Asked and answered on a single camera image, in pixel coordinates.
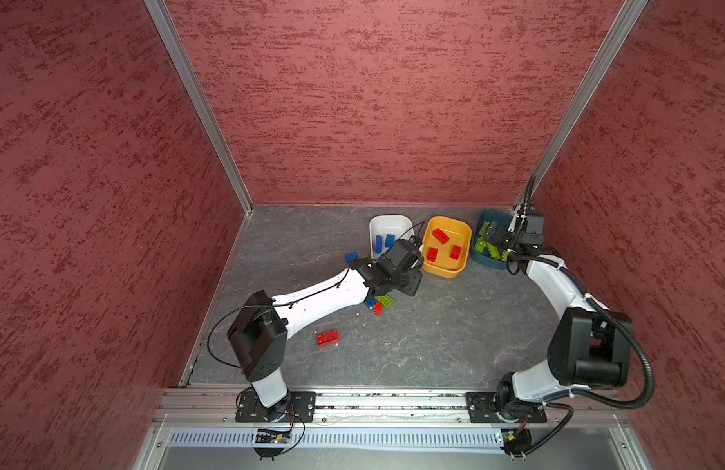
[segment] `aluminum frame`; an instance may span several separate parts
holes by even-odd
[[[605,39],[603,39],[600,44],[600,48],[595,54],[595,58],[589,65],[587,72],[584,74],[584,78],[579,83],[577,92],[574,93],[574,97],[571,99],[565,114],[559,121],[558,126],[555,128],[555,132],[550,138],[547,147],[545,147],[545,151],[540,157],[540,161],[537,162],[535,169],[530,174],[530,176],[532,174],[536,176],[535,187],[532,190],[532,194],[537,191],[537,188],[543,178],[547,174],[548,170],[550,170],[550,166],[553,164],[555,157],[558,156],[561,147],[563,147],[566,139],[576,126],[577,121],[587,106],[587,103],[589,103],[589,100],[592,99],[595,94],[595,90],[600,82],[602,82],[603,77],[607,73],[607,70],[611,67],[618,51],[621,50],[621,46],[629,36],[631,29],[634,27],[634,24],[636,24],[639,19],[639,15],[646,5],[647,0],[625,0],[623,2],[615,20],[613,20],[613,24],[611,24],[611,28],[605,35]],[[517,200],[514,202],[514,206],[521,202],[525,188],[527,188],[526,183],[522,186],[522,190],[519,191]]]
[[[203,127],[206,129],[208,138],[211,140],[211,145],[213,145],[213,148],[219,156],[219,160],[221,160],[224,172],[226,172],[229,182],[232,188],[234,188],[240,204],[242,204],[245,214],[249,215],[253,213],[253,200],[250,198],[250,194],[247,193],[247,186],[245,186],[242,175],[240,175],[240,170],[237,168],[235,159],[231,155],[231,151],[221,132],[217,119],[213,115],[213,110],[203,92],[201,82],[198,81],[198,76],[195,74],[195,70],[187,58],[187,52],[182,41],[179,39],[177,28],[174,26],[169,10],[164,4],[164,0],[144,0],[144,2],[156,29],[159,31],[161,40],[169,52],[169,57],[174,62],[174,68],[177,69],[179,77],[185,85],[187,94],[190,95],[190,100],[193,106],[195,106],[195,111],[198,112],[198,117],[201,118]]]
[[[226,428],[251,432],[254,428],[264,426],[259,423],[234,422],[237,410],[235,400],[241,391],[241,388],[234,387],[167,389],[133,468],[158,468],[171,436],[176,433],[196,430],[202,434],[208,429],[219,433]],[[323,429],[343,432],[344,429],[353,428],[356,433],[382,430],[395,433],[398,430],[406,434],[414,430],[439,429],[472,435],[475,432],[490,433],[499,428],[519,425],[470,423],[464,393],[477,390],[333,387],[313,391],[318,393],[315,416],[307,428],[316,429],[316,433],[320,434],[326,432]],[[612,409],[583,397],[559,401],[573,405],[576,410],[568,427],[609,429],[613,441],[620,444],[617,453],[627,469],[651,470],[626,411]],[[552,428],[564,416],[563,410],[546,409],[546,413],[548,423],[528,424],[527,427]],[[245,444],[241,442],[235,446],[244,447]],[[496,452],[492,448],[478,451]]]

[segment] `green lego brick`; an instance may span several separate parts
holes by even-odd
[[[508,251],[498,249],[495,245],[488,244],[488,250],[490,252],[490,257],[493,259],[500,259],[501,261],[506,261],[508,259]]]
[[[488,246],[488,243],[485,242],[485,240],[478,239],[477,243],[474,244],[474,249],[476,249],[479,253],[483,253],[485,250],[485,247]]]
[[[483,226],[480,227],[480,236],[485,235],[485,231],[488,230],[489,226],[490,226],[490,222],[483,222]]]
[[[389,296],[377,296],[375,299],[382,303],[385,308],[391,307],[391,304],[394,303],[394,299]]]

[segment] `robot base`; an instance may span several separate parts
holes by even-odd
[[[248,389],[240,396],[237,403],[237,423],[284,423],[291,418],[286,413],[291,413],[290,407],[294,406],[294,414],[299,416],[305,423],[313,421],[315,412],[315,392],[289,392],[289,401],[280,401],[273,407],[266,409],[255,394],[255,390]]]
[[[524,419],[504,419],[497,413],[495,406],[495,393],[494,392],[467,392],[465,393],[467,399],[467,411],[469,412],[469,420],[474,424],[484,423],[517,423],[521,424]],[[531,411],[527,413],[527,423],[547,423],[548,419],[545,416],[545,410],[542,409],[539,403],[537,407],[533,407]]]

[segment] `mounting plate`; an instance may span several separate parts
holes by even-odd
[[[501,419],[499,415],[488,409],[488,404],[493,403],[493,392],[466,392],[464,394],[467,399],[467,411],[469,412],[469,420],[474,424],[484,423],[501,423],[508,424],[505,419]],[[537,412],[527,415],[527,423],[547,423],[548,418],[545,416],[545,410],[539,409]]]
[[[295,407],[295,414],[302,418],[305,423],[313,421],[315,413],[315,392],[290,392],[292,396],[289,398],[289,406]],[[237,414],[235,421],[238,423],[268,423],[268,415],[271,412],[263,407],[255,390],[248,389],[240,395],[237,403]],[[290,416],[282,416],[277,423],[289,422]]]

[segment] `red textured wall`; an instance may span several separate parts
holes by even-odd
[[[0,2],[0,469],[127,469],[241,219],[140,0]]]
[[[169,0],[259,203],[512,204],[622,0]]]
[[[655,467],[725,468],[725,0],[649,0],[535,203],[652,358]]]

